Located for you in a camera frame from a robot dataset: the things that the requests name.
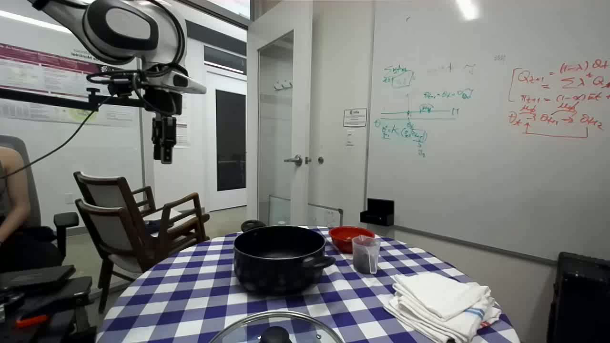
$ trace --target red bowl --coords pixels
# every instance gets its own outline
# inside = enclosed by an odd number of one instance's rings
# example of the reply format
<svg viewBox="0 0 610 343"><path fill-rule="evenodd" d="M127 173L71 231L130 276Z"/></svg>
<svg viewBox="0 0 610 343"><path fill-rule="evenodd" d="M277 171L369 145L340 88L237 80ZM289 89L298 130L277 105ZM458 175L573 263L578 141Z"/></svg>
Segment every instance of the red bowl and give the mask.
<svg viewBox="0 0 610 343"><path fill-rule="evenodd" d="M352 240L355 236L376 236L365 227L333 227L331 238L342 253L352 253Z"/></svg>

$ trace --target robotic arm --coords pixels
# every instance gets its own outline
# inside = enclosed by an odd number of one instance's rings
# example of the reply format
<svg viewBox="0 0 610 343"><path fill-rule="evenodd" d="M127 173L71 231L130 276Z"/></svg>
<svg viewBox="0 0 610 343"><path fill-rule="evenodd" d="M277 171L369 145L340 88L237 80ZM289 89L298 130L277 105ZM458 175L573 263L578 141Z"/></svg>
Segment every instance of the robotic arm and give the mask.
<svg viewBox="0 0 610 343"><path fill-rule="evenodd" d="M113 97L136 91L148 110L155 110L155 160L172 162L176 118L182 93L207 93L182 67L188 38L184 21L161 0L29 0L37 9L68 27L100 61L127 65L142 59L142 70L90 74L108 84Z"/></svg>

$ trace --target person's arm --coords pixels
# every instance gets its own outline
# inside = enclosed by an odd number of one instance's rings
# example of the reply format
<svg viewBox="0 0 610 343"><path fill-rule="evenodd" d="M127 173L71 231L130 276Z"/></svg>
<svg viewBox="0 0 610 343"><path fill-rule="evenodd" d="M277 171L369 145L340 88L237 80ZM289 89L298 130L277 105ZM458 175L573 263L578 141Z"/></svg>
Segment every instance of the person's arm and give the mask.
<svg viewBox="0 0 610 343"><path fill-rule="evenodd" d="M24 168L24 158L18 150L0 149L0 162L5 175ZM10 213L0 225L0 244L8 240L31 217L31 192L28 185L28 171L18 171L7 179L8 196L12 200Z"/></svg>

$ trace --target pot lid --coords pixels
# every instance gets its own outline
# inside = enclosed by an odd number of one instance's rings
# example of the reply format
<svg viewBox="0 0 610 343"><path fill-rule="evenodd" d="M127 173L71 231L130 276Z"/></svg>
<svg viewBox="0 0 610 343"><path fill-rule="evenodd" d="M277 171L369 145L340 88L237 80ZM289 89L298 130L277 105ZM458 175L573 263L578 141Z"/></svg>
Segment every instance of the pot lid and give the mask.
<svg viewBox="0 0 610 343"><path fill-rule="evenodd" d="M247 316L218 335L212 343L344 343L325 322L294 311L270 311Z"/></svg>

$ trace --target gingham tablecloth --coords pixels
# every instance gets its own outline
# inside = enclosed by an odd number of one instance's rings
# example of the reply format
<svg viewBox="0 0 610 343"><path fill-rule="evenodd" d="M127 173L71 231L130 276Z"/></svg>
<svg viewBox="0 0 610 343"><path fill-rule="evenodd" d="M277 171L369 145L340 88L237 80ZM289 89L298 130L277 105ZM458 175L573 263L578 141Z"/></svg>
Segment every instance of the gingham tablecloth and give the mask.
<svg viewBox="0 0 610 343"><path fill-rule="evenodd" d="M392 316L382 301L394 295L395 274L441 272L468 280L458 269L420 248L399 240L382 240L380 272L359 274L352 255L342 255L334 244L327 253L336 265L325 269L317 286L292 297L252 297L233 274L235 234L214 238L159 263L142 274L109 309L102 341L211 341L230 324L264 311L289 309L308 312L344 341L430 341ZM508 316L479 331L475 341L519 341Z"/></svg>

